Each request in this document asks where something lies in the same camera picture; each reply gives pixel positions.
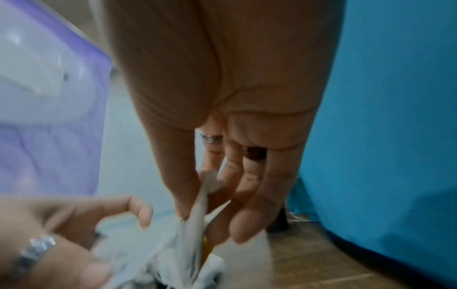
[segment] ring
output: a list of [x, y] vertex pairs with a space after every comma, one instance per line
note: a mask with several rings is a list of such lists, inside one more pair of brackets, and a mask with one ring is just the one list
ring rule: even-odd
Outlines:
[[243, 155], [250, 160], [266, 160], [267, 149], [243, 147]]
[[200, 131], [200, 135], [201, 135], [201, 138], [203, 139], [203, 141], [205, 143], [209, 143], [209, 144], [219, 143], [219, 142], [223, 141], [223, 139], [224, 139], [223, 135], [212, 136], [209, 134], [205, 134], [202, 131]]
[[38, 263], [57, 244], [57, 237], [44, 235], [39, 238], [30, 239], [30, 245], [20, 251], [20, 255], [14, 262], [10, 281], [15, 282]]

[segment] brown ring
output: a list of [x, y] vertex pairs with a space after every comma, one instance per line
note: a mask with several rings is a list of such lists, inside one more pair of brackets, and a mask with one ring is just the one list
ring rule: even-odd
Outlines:
[[243, 147], [243, 155], [250, 160], [266, 160], [267, 149], [266, 148], [248, 148]]

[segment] dark ring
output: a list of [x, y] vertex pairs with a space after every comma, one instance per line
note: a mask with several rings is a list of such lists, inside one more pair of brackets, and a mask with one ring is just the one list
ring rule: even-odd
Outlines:
[[243, 155], [250, 160], [266, 160], [267, 149], [243, 147]]
[[209, 134], [204, 134], [203, 132], [200, 131], [201, 138], [205, 143], [213, 144], [213, 143], [219, 143], [224, 140], [223, 135], [216, 135], [212, 136]]

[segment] wooden floor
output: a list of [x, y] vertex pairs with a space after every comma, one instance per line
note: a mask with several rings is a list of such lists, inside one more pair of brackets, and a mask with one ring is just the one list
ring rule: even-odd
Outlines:
[[405, 289], [334, 247], [311, 223], [216, 249], [227, 266], [218, 289]]

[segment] human hand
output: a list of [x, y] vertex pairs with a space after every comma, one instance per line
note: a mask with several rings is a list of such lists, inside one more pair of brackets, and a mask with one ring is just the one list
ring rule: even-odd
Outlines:
[[102, 219], [126, 212], [137, 216], [142, 227], [151, 222], [151, 206], [135, 197], [0, 199], [0, 284], [7, 281], [20, 250], [30, 245], [30, 239], [57, 234], [57, 245], [18, 284], [7, 288], [101, 288], [111, 275], [110, 269], [84, 246]]
[[[149, 136], [179, 215], [200, 187], [195, 128], [206, 144], [203, 169], [230, 200], [208, 227], [220, 244], [245, 242], [277, 216], [297, 177], [336, 50], [343, 0], [93, 0]], [[266, 161], [243, 147], [267, 149]]]

